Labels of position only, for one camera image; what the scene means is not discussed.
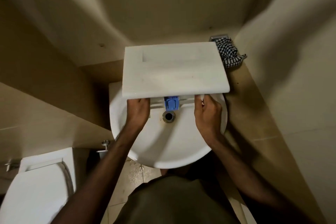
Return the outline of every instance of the drain ring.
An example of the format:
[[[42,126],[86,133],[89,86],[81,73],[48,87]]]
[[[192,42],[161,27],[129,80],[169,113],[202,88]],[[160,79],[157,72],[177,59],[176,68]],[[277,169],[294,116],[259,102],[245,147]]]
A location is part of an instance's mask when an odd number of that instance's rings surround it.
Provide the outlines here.
[[[175,113],[173,111],[166,111],[162,115],[164,122],[172,123],[175,120]]]

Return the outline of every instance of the checkered cloth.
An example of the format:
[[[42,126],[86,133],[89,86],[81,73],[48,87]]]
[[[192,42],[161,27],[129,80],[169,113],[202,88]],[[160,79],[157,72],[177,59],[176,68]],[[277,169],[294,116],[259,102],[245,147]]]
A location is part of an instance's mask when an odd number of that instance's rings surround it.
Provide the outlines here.
[[[238,66],[247,57],[246,54],[238,56],[238,50],[228,36],[216,39],[214,42],[216,43],[224,67]]]

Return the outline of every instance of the blue object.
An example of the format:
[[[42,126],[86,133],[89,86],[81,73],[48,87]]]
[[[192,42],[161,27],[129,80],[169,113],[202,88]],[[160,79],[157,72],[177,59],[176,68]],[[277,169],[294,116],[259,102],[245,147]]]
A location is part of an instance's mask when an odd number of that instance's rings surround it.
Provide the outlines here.
[[[175,111],[179,109],[179,97],[173,96],[173,97],[164,97],[165,99],[165,107],[166,111]]]

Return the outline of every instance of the toilet seat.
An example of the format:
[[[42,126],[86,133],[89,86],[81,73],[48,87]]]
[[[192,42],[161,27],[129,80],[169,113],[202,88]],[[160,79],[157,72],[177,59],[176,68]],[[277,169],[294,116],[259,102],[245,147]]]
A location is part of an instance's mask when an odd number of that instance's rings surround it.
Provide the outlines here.
[[[73,194],[62,162],[16,175],[0,208],[2,224],[47,224]]]

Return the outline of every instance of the bathroom sink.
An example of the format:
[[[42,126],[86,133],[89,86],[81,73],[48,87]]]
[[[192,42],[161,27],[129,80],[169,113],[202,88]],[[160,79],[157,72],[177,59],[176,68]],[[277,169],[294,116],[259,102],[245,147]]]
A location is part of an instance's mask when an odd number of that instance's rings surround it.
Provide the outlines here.
[[[111,130],[117,138],[127,115],[122,83],[111,83],[109,93]],[[212,97],[223,106],[223,133],[228,118],[225,100],[222,94]],[[193,163],[211,150],[196,128],[194,96],[179,96],[179,101],[179,110],[165,113],[163,97],[150,99],[149,119],[129,151],[129,158],[148,167],[170,169]]]

